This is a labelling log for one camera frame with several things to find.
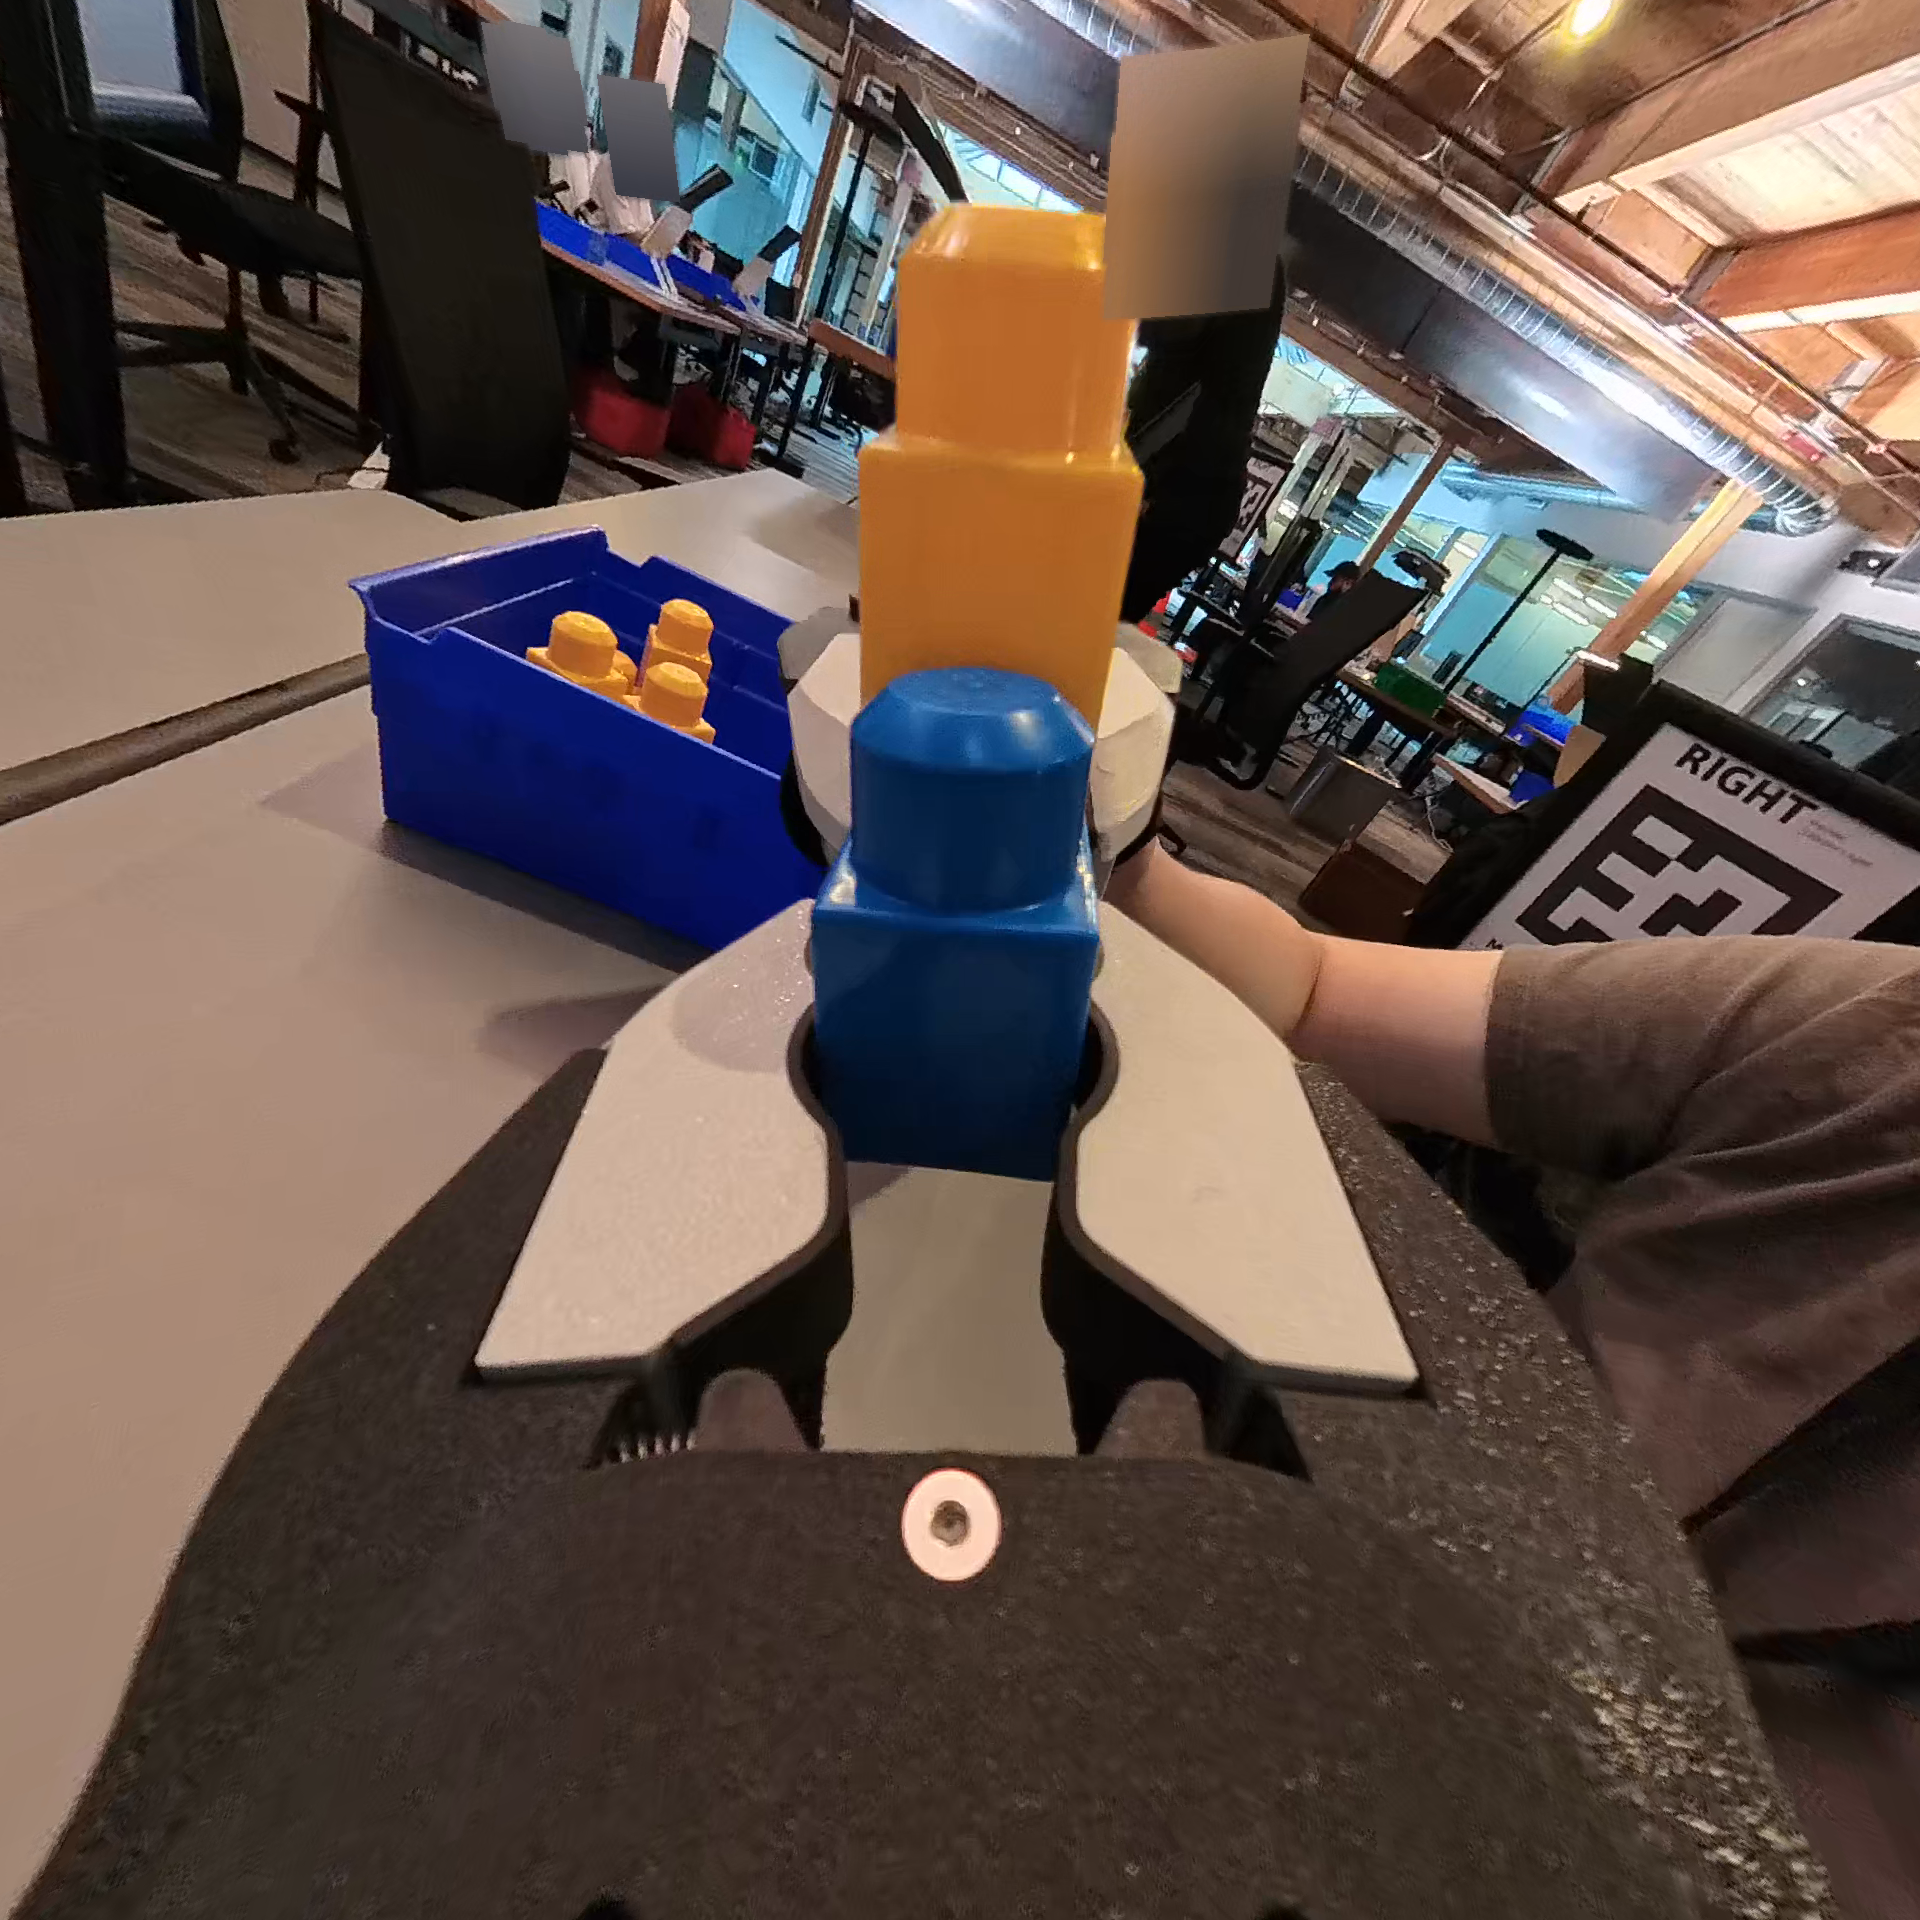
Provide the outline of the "grey waste bin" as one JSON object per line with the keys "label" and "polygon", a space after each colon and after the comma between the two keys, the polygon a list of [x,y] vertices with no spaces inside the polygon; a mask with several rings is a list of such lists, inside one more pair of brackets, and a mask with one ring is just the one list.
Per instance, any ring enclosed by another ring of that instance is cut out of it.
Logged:
{"label": "grey waste bin", "polygon": [[1401,786],[1392,778],[1336,750],[1320,750],[1287,794],[1287,816],[1305,833],[1345,843],[1400,799]]}

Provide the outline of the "red storage crate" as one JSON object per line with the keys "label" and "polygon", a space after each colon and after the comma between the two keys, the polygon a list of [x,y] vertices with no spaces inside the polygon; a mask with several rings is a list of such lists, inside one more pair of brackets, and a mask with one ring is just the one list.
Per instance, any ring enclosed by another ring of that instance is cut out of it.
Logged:
{"label": "red storage crate", "polygon": [[756,423],[717,399],[705,382],[677,387],[668,408],[665,443],[671,451],[727,473],[744,473],[754,464]]}
{"label": "red storage crate", "polygon": [[611,369],[579,369],[572,417],[588,442],[623,459],[655,459],[668,446],[671,402],[643,399]]}

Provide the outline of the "black floor lamp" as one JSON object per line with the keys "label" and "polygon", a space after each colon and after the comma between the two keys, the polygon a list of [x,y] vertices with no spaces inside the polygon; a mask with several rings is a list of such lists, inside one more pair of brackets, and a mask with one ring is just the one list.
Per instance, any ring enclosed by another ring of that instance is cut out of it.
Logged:
{"label": "black floor lamp", "polygon": [[1516,595],[1513,604],[1500,616],[1491,632],[1463,658],[1455,662],[1451,667],[1442,674],[1437,683],[1445,692],[1451,692],[1469,673],[1469,667],[1474,667],[1476,662],[1481,662],[1481,657],[1495,646],[1495,641],[1524,609],[1531,595],[1536,595],[1536,590],[1540,590],[1540,585],[1552,577],[1561,561],[1594,561],[1594,551],[1584,543],[1571,540],[1569,535],[1559,535],[1552,528],[1538,528],[1535,537],[1544,546],[1545,561],[1531,571],[1527,585]]}

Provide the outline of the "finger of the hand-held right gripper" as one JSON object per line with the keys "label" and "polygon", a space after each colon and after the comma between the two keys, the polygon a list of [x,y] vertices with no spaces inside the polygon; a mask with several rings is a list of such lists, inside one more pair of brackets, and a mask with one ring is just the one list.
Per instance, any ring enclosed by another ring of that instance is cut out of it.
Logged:
{"label": "finger of the hand-held right gripper", "polygon": [[1096,880],[1139,852],[1159,818],[1185,664],[1165,646],[1115,646],[1096,724],[1089,838]]}
{"label": "finger of the hand-held right gripper", "polygon": [[857,630],[787,630],[785,831],[815,870],[831,870],[849,842],[851,730],[863,706]]}

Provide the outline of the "blue plastic bin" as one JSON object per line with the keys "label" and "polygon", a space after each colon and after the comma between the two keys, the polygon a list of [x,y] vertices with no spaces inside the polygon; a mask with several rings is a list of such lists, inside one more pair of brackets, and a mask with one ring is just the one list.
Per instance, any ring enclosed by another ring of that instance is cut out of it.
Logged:
{"label": "blue plastic bin", "polygon": [[[816,894],[779,803],[791,616],[668,559],[625,561],[599,528],[396,567],[353,590],[392,823],[708,948]],[[713,619],[713,744],[529,662],[575,614],[633,651],[674,596]]]}

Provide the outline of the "person's brown shirt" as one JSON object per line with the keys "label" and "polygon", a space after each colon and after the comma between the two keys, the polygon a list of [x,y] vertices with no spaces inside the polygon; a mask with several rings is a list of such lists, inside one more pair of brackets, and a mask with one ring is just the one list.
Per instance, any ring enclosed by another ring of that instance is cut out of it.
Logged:
{"label": "person's brown shirt", "polygon": [[1841,1914],[1916,1916],[1916,948],[1512,948],[1487,1087]]}

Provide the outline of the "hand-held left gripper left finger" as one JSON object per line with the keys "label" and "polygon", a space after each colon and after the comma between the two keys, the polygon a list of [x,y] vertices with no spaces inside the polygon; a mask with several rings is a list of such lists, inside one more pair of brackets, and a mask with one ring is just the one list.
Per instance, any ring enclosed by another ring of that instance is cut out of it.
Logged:
{"label": "hand-held left gripper left finger", "polygon": [[685,1359],[849,1250],[849,1170],[803,1070],[811,906],[618,1028],[474,1353],[480,1379]]}

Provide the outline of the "person's right forearm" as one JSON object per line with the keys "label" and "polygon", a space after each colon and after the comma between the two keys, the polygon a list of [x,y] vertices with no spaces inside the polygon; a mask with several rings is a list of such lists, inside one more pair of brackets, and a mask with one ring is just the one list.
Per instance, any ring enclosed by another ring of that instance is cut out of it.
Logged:
{"label": "person's right forearm", "polygon": [[1329,1068],[1380,1120],[1491,1147],[1500,951],[1427,951],[1315,934],[1161,847],[1117,864],[1109,903]]}

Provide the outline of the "brown cardboard box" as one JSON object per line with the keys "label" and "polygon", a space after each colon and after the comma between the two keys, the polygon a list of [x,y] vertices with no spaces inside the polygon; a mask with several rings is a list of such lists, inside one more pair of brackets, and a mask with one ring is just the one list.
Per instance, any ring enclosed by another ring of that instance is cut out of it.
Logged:
{"label": "brown cardboard box", "polygon": [[1429,876],[1354,838],[1308,880],[1298,912],[1343,940],[1403,944],[1429,883]]}

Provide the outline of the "black office chair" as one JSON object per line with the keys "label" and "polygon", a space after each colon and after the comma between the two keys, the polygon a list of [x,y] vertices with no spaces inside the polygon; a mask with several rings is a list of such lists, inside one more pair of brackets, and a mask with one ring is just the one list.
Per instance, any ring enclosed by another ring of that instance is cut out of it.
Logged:
{"label": "black office chair", "polygon": [[388,489],[452,519],[536,512],[570,478],[570,376],[529,154],[491,106],[309,4],[363,258],[363,369]]}
{"label": "black office chair", "polygon": [[320,400],[320,387],[252,345],[243,280],[271,319],[288,320],[290,278],[359,282],[353,231],[243,182],[245,99],[217,2],[80,2],[80,31],[108,198],[226,278],[217,327],[120,320],[120,364],[224,369],[235,394],[263,400],[273,459],[293,464],[285,388]]}
{"label": "black office chair", "polygon": [[1267,651],[1256,639],[1228,642],[1215,676],[1183,692],[1168,761],[1197,766],[1240,791],[1260,788],[1308,700],[1416,614],[1429,590],[1370,571],[1279,649]]}

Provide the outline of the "black and white marker sign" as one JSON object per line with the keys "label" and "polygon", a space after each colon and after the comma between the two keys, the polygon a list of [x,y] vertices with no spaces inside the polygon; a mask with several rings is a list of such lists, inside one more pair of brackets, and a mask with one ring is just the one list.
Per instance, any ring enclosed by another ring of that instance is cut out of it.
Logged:
{"label": "black and white marker sign", "polygon": [[1684,690],[1650,686],[1552,803],[1441,946],[1917,943],[1916,803]]}

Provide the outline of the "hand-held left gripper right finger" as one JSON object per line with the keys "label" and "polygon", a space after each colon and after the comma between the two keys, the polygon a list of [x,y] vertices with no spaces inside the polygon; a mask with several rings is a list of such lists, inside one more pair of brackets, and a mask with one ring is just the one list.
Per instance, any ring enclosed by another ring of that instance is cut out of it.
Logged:
{"label": "hand-held left gripper right finger", "polygon": [[1071,1249],[1256,1380],[1420,1383],[1289,1048],[1228,987],[1101,918],[1096,1075],[1063,1139]]}

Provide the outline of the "blue two-stud building block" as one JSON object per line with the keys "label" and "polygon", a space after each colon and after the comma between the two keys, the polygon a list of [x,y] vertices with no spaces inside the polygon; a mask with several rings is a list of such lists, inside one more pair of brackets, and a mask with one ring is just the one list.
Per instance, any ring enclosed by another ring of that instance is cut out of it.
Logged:
{"label": "blue two-stud building block", "polygon": [[1051,1183],[1089,1049],[1096,737],[1056,686],[895,679],[811,908],[811,1059],[851,1161]]}

